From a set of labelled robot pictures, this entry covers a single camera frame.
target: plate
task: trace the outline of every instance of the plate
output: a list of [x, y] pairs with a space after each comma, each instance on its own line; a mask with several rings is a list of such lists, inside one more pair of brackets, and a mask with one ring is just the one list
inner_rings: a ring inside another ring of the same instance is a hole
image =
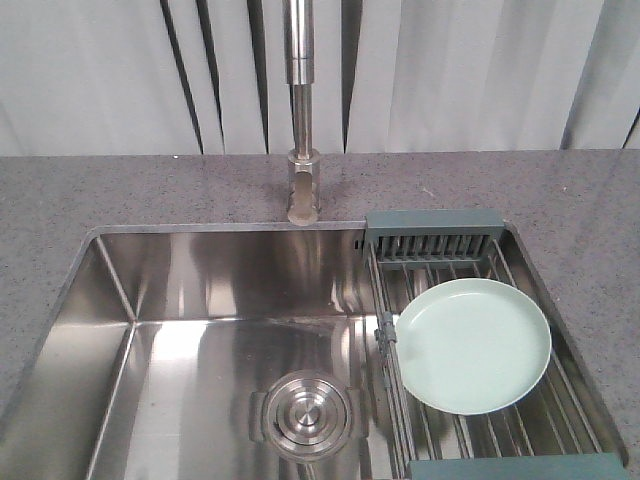
[[544, 374], [551, 332], [526, 294], [480, 278], [451, 280], [416, 297], [396, 323], [406, 389], [423, 403], [473, 415], [506, 407]]

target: countertop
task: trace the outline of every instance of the countertop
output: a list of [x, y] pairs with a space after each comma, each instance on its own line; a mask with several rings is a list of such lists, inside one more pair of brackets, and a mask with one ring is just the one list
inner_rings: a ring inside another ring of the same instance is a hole
[[[640, 150], [331, 155], [321, 220], [492, 207], [518, 229], [640, 479]], [[286, 221], [283, 156], [0, 159], [0, 412], [97, 225]]]

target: sink drain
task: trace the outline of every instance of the sink drain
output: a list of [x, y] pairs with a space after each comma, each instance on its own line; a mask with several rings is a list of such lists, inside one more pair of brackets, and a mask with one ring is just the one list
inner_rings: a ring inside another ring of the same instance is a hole
[[297, 463], [336, 453], [349, 439], [351, 405], [336, 379], [315, 371], [282, 377], [265, 399], [262, 429], [280, 455]]

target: faucet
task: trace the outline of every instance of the faucet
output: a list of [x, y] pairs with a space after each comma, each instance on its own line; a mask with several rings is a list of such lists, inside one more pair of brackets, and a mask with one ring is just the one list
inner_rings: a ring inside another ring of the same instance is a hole
[[313, 83], [313, 1], [283, 0], [284, 49], [291, 95], [294, 149], [289, 152], [287, 217], [295, 225], [318, 220], [319, 154], [311, 146]]

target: curtain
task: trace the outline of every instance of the curtain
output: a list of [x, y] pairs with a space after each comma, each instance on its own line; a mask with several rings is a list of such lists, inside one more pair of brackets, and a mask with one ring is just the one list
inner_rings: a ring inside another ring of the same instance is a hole
[[[638, 148], [637, 0], [315, 0], [322, 153]], [[281, 0], [0, 2], [0, 154], [293, 146]]]

